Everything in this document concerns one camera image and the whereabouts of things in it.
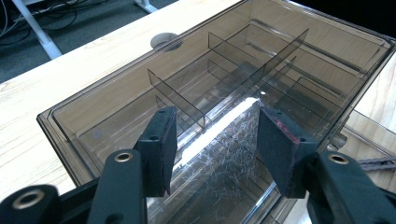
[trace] floor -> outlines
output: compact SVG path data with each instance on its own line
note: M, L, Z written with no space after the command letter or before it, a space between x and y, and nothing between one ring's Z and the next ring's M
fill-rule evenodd
M62 1L50 0L29 8L36 13L35 19L63 54L148 15L133 0L77 1L73 6L56 7ZM174 2L176 0L150 1L156 8L166 7ZM9 11L13 20L20 16L12 9ZM15 28L0 37L0 83L50 61L26 21L19 21Z

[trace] wooden table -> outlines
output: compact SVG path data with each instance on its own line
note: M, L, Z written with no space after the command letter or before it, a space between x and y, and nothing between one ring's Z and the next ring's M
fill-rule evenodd
M0 84L0 201L29 185L74 187L35 117L150 50L156 34L180 34L237 0L178 1ZM396 56L358 109L396 131Z

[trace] cable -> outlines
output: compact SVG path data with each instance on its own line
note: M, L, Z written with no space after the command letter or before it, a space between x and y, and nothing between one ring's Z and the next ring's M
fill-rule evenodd
M16 41L10 42L10 43L6 43L6 44L0 44L0 46L8 46L8 45L16 44L16 43L26 39L30 35L31 32L32 32L32 29L29 28L27 34L25 36L21 37L19 40L16 40Z
M6 5L4 3L4 0L0 0L0 1L2 2L4 11L6 12L6 26L3 29L2 33L0 34L0 38L4 37L5 35L11 35L14 32L21 32L21 31L25 31L25 30L28 31L26 33L26 35L23 36L22 38L20 38L19 40L11 42L11 43L6 43L6 44L1 44L0 43L0 46L12 45L12 44L18 43L18 42L26 39L30 35L30 33L32 31L31 28L29 27L27 29L20 30L23 27L23 25L25 25L26 23L21 24L19 27L16 27L17 24L20 21L24 21L24 17L22 15L20 15L16 20L14 20L14 24L12 24L12 26L7 29L7 26L8 26L7 9L6 9ZM87 2L87 1L88 0L77 0L74 3L68 3L66 0L61 0L62 3L56 4L54 6L48 7L48 8L43 9L43 10L36 10L35 13L32 13L32 14L39 16L39 18L37 18L37 20L40 20L43 17L48 17L48 18L51 18L51 19L54 19L54 20L59 20L60 18L64 17L65 15L67 15L69 13L73 13L74 14L73 19L69 23L67 23L65 26L62 26L62 27L59 27L59 28L45 28L45 27L42 27L43 30L47 30L47 31L60 31L60 30L63 30L63 29L66 29L66 28L70 27L76 21L78 13L80 11L83 11L83 10L86 10L86 9L90 9L90 8L93 8L93 7L98 7L98 6L102 5L102 4L104 4L105 2L107 2L107 0L104 0L104 1L101 1L99 3L93 3L93 4L86 5L86 6L80 6L80 4L83 4L83 3Z
M4 15L5 15L5 17L6 17L6 23L5 23L5 25L4 25L3 32L0 34L0 37L1 37L1 36L3 36L3 34L6 32L6 29L7 29L7 27L8 27L8 14L7 14L6 4L4 3L3 0L0 0L0 1L1 1L2 5L3 5Z

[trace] gray floor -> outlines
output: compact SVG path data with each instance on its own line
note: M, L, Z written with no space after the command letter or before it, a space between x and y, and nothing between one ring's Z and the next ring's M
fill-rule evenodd
M81 4L80 7L100 3L101 1L103 0L88 0ZM156 8L166 7L174 2L176 0L150 0L150 3ZM64 15L62 18L42 17L38 19L42 27L48 28L47 33L62 53L76 49L102 35L106 35L148 15L145 10L134 4L133 0L107 0L100 6L83 10L78 8L76 20L72 25L62 30L51 30L70 23L75 17L74 13L75 10L70 10L70 13L65 15L60 13L60 15ZM28 25L25 25L24 30L19 33L0 39L0 45L18 41L28 33L27 29ZM50 58L41 48L33 32L26 39L16 44L0 46L0 83L49 60Z

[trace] transparent plastic container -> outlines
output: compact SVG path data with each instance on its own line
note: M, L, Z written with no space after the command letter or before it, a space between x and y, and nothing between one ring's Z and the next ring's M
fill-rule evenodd
M396 158L396 133L355 110L350 114L341 134L347 138L347 141L340 152L358 162ZM380 188L396 193L395 169L382 169L384 165L395 162L396 160L391 160L391 162L364 164L371 166L366 174Z
M286 217L256 152L260 106L293 118L326 148L394 52L395 41L283 1L240 3L38 115L77 185L132 148L176 105L172 195L149 223L258 223Z

